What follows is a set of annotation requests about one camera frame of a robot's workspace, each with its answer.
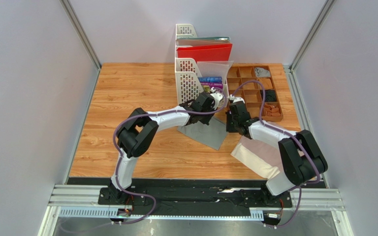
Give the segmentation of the grey underwear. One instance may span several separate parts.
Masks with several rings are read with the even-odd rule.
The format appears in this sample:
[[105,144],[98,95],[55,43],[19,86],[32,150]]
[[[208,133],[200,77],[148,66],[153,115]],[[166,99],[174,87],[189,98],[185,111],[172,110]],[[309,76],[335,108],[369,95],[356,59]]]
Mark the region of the grey underwear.
[[195,124],[179,126],[177,130],[214,150],[219,150],[227,137],[226,124],[218,118],[211,118],[208,125],[197,122]]

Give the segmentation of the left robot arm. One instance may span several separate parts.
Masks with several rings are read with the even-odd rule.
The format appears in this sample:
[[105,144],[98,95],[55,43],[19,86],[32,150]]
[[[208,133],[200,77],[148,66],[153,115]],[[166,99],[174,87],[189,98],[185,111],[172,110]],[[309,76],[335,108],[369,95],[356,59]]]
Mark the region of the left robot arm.
[[114,188],[128,192],[137,160],[149,149],[158,132],[196,123],[208,125],[227,102],[228,96],[217,88],[212,93],[202,92],[196,99],[168,110],[146,112],[141,108],[135,109],[113,134],[113,143],[119,153],[111,177]]

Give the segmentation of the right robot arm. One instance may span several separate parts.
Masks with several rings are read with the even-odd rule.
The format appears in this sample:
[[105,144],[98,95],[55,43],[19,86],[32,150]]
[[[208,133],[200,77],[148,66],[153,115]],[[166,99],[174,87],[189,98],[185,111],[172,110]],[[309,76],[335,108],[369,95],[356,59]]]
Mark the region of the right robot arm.
[[268,195],[278,196],[303,184],[319,182],[320,175],[328,170],[327,161],[309,130],[289,131],[262,117],[253,118],[245,101],[234,95],[230,96],[226,115],[228,127],[279,151],[283,171],[268,178],[264,187]]

